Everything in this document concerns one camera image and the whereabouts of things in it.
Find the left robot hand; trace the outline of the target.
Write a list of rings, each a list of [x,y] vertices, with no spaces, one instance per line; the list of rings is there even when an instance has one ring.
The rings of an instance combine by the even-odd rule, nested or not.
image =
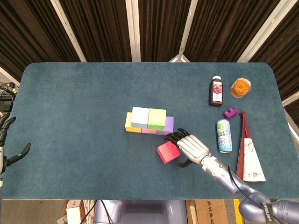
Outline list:
[[[4,155],[5,152],[5,141],[7,137],[7,131],[12,123],[15,122],[16,117],[12,117],[9,119],[10,113],[6,113],[0,118],[0,173],[3,174],[6,170],[6,167],[11,166],[12,164],[16,163],[17,161],[23,159],[28,152],[30,151],[31,144],[28,143],[24,150],[19,154],[10,157],[9,159]]]

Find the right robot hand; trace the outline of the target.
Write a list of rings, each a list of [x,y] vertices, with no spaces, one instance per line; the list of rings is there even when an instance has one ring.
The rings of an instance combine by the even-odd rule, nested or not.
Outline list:
[[[176,132],[167,134],[164,140],[173,143],[187,157],[185,162],[177,164],[180,168],[185,168],[193,163],[200,164],[205,157],[211,157],[208,147],[183,128],[178,128]]]

